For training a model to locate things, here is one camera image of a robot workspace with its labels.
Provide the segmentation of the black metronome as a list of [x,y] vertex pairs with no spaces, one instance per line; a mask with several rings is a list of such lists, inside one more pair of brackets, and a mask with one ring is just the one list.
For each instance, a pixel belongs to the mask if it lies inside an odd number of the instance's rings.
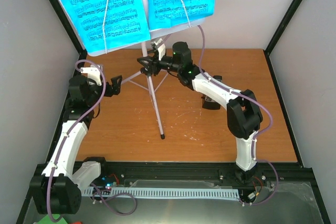
[[202,108],[207,110],[219,110],[221,105],[208,97],[207,95],[202,95]]

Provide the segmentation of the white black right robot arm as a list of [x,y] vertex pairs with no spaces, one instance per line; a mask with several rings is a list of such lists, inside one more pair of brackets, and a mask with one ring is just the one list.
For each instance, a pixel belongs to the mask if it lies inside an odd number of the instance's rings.
[[226,110],[227,127],[236,139],[235,177],[242,185],[250,182],[257,170],[255,146],[263,121],[254,93],[233,89],[194,64],[186,42],[174,43],[171,56],[158,46],[153,46],[149,53],[137,59],[142,66],[140,73],[150,77],[162,70],[175,72],[183,86],[212,99]]

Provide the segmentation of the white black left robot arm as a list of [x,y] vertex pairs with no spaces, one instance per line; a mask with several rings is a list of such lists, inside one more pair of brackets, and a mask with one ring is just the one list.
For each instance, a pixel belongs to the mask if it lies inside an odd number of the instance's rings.
[[74,171],[79,147],[94,118],[93,107],[102,97],[120,93],[122,76],[103,83],[100,76],[88,78],[77,75],[69,80],[69,97],[66,100],[59,141],[44,170],[34,175],[29,188],[39,214],[75,214],[80,207],[81,197],[95,180],[104,183],[109,170],[102,166],[104,158],[83,162]]

